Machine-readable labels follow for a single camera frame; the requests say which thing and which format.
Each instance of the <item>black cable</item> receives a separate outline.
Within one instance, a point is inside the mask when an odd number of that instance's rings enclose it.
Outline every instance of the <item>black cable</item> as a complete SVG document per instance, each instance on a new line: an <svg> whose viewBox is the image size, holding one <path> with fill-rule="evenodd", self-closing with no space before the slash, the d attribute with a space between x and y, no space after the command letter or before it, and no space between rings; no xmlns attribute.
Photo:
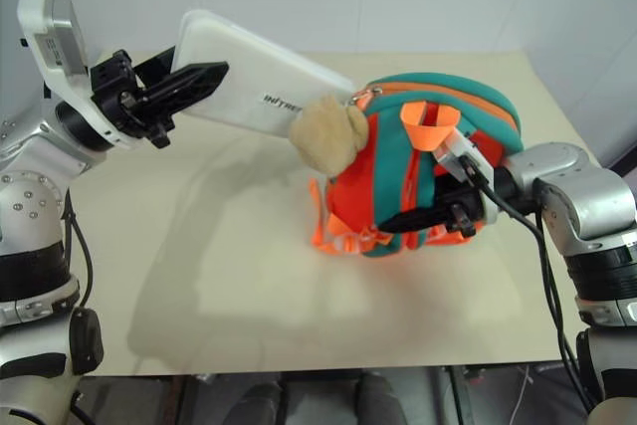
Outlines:
<svg viewBox="0 0 637 425"><path fill-rule="evenodd" d="M84 294L82 295L82 300L80 301L80 307L83 308L87 304L87 301L91 296L91 291L93 290L93 259L91 258L89 245L87 244L87 240L84 237L84 233L82 232L82 228L80 228L78 218L76 217L76 213L73 209L73 202L71 201L71 190L67 190L67 196L65 198L64 205L64 214L62 218L65 221L65 259L67 261L67 266L71 266L71 244L73 238L72 231L75 231L76 235L78 236L78 242L80 243L80 247L82 248L82 253L84 254L84 259L87 264L87 286L85 288Z"/></svg>
<svg viewBox="0 0 637 425"><path fill-rule="evenodd" d="M577 392L579 399L582 402L584 410L590 413L594 408L593 400L586 394L581 381L579 380L579 373L575 361L574 354L570 345L568 344L568 340L564 333L564 324L563 317L561 312L561 303L559 301L559 293L557 291L557 286L555 284L555 278L552 273L552 267L550 265L550 259L548 257L548 250L546 248L546 241L544 239L543 231L536 225L534 225L531 221L529 221L525 216L523 216L519 211L514 209L509 203L507 203L504 199L502 199L498 194L489 187L487 179L480 172L480 170L473 164L471 159L468 157L460 157L460 162L467 173L467 176L470 178L471 182L479 188L489 199L491 199L495 204L497 204L500 209L505 211L511 218L521 223L525 226L533 236L537 242L537 249L539 252L539 261L541 265L541 275L542 282L544 286L544 295L546 297L546 303L548 304L548 309L550 311L550 315L555 324L555 328L557 330L557 346L559 349L559 355L564 364L564 369L566 370L566 374L570 379L570 382L573 385L573 388Z"/></svg>
<svg viewBox="0 0 637 425"><path fill-rule="evenodd" d="M78 420L80 420L84 425L96 425L96 422L82 410L76 403L71 404L71 413L73 413Z"/></svg>
<svg viewBox="0 0 637 425"><path fill-rule="evenodd" d="M460 404L460 392L458 391L459 384L456 382L456 376L454 375L454 371L452 367L448 368L449 371L449 384L451 385L451 391L454 394L454 406L456 407L456 417L458 418L458 425L464 425L465 417L462 413L462 405Z"/></svg>
<svg viewBox="0 0 637 425"><path fill-rule="evenodd" d="M67 263L67 270L71 267L71 246L73 244L73 231L71 229L71 215L73 214L73 206L71 204L71 190L67 190L67 196L64 200L64 212L62 219L64 220L64 259Z"/></svg>

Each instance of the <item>teal trim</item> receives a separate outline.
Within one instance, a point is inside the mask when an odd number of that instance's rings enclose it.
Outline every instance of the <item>teal trim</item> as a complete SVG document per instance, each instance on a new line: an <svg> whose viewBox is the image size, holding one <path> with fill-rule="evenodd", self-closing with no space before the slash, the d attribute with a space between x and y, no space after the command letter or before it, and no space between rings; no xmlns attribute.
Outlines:
<svg viewBox="0 0 637 425"><path fill-rule="evenodd" d="M376 144L379 147L374 164L374 221L380 224L400 211L403 180L413 151L400 115L395 111L379 113ZM376 247L368 256L384 256L398 251L401 236L395 235L387 246Z"/></svg>
<svg viewBox="0 0 637 425"><path fill-rule="evenodd" d="M514 118L518 131L521 130L520 117L516 111L516 107L510 102L510 100L502 95L497 90L489 87L488 85L481 84L475 80L466 79L464 77L458 77L455 75L436 74L436 73L412 73L412 74L400 74L392 75L390 77L384 77L378 79L371 84L382 84L387 82L412 82L416 84L433 84L440 85L441 87L447 87L449 89L459 90L466 94L475 95L482 99L485 99L492 104L496 104L506 110Z"/></svg>
<svg viewBox="0 0 637 425"><path fill-rule="evenodd" d="M438 92L406 92L394 94L387 97L378 97L369 103L365 114L374 114L390 108L399 108L407 102L426 100L437 104L449 105L457 108L464 119L479 129L499 141L507 154L518 153L523 150L520 135L513 130L504 120L488 114L467 102L464 102L452 95L440 94ZM396 111L395 117L400 122L400 115Z"/></svg>
<svg viewBox="0 0 637 425"><path fill-rule="evenodd" d="M420 153L418 165L418 201L421 208L430 208L434 204L435 178L434 166L436 161L431 153ZM422 246L427 237L426 232L418 234L418 247Z"/></svg>
<svg viewBox="0 0 637 425"><path fill-rule="evenodd" d="M460 121L458 121L458 130L464 134L464 135L468 135L471 136L472 134L474 134L476 131L478 131L477 128L475 128L472 124L470 124L466 118L464 118L463 116L461 116Z"/></svg>

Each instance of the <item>table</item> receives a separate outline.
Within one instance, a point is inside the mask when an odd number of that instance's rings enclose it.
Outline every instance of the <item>table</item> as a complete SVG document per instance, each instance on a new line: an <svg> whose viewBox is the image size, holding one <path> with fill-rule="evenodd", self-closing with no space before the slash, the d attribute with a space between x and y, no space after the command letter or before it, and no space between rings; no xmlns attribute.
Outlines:
<svg viewBox="0 0 637 425"><path fill-rule="evenodd" d="M526 145L584 146L522 53L311 57L361 85L406 71L467 76L518 107ZM468 245L327 256L309 242L317 175L285 140L184 114L175 123L170 147L112 151L72 187L96 267L98 374L558 358L535 241L506 216ZM574 287L549 252L574 340Z"/></svg>

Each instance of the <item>white tiled wall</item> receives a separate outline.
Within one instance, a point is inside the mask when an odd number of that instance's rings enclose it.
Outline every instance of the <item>white tiled wall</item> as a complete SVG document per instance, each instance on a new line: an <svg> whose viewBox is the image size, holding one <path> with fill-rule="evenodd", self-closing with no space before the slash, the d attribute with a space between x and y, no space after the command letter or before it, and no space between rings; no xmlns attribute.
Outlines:
<svg viewBox="0 0 637 425"><path fill-rule="evenodd" d="M91 60L104 49L158 50L181 14L204 7L301 51L525 49L602 162L637 141L634 0L73 0ZM0 105L39 88L20 51L17 0L2 0Z"/></svg>

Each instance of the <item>orange strap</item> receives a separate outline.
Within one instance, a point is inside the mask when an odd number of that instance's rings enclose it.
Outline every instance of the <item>orange strap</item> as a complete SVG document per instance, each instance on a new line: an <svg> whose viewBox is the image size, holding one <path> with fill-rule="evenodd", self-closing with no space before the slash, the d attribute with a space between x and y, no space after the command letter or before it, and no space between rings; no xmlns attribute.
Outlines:
<svg viewBox="0 0 637 425"><path fill-rule="evenodd" d="M400 111L411 145L420 151L434 151L451 134L460 121L460 112L452 106L440 105L434 125L421 124L427 102L408 102Z"/></svg>
<svg viewBox="0 0 637 425"><path fill-rule="evenodd" d="M318 212L317 226L312 235L312 245L328 254L355 254L366 253L374 249L377 244L386 246L393 235L378 231L374 227L365 227L360 233L351 230L338 216L329 213L324 221L322 208L322 195L319 182L310 180L310 196ZM333 239L326 239L329 233Z"/></svg>

